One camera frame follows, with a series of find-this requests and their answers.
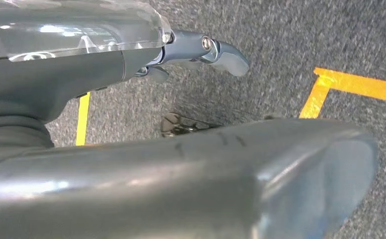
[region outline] yellow line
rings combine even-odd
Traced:
[[[316,68],[319,75],[300,118],[317,118],[330,89],[386,101],[386,81]]]
[[[314,71],[333,81],[331,89],[386,101],[386,81],[321,68]]]
[[[328,96],[329,86],[325,86],[325,80],[319,77],[313,86],[313,89],[301,111],[300,118],[302,119],[315,119],[319,116],[326,96]]]
[[[87,116],[89,113],[90,92],[80,98],[78,108],[77,138],[76,145],[81,146],[86,143]]]

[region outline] clear plastic guard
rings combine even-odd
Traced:
[[[168,20],[132,0],[0,0],[0,59],[26,61],[157,48]]]

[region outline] bolt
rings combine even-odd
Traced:
[[[210,47],[212,45],[212,40],[208,36],[203,36],[202,38],[202,47],[206,51],[210,50]]]

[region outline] gray plastic housing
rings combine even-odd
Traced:
[[[377,169],[375,140],[330,120],[57,149],[0,135],[0,239],[321,239]]]
[[[70,99],[129,80],[159,52],[148,48],[22,62],[1,59],[0,116],[50,122]]]

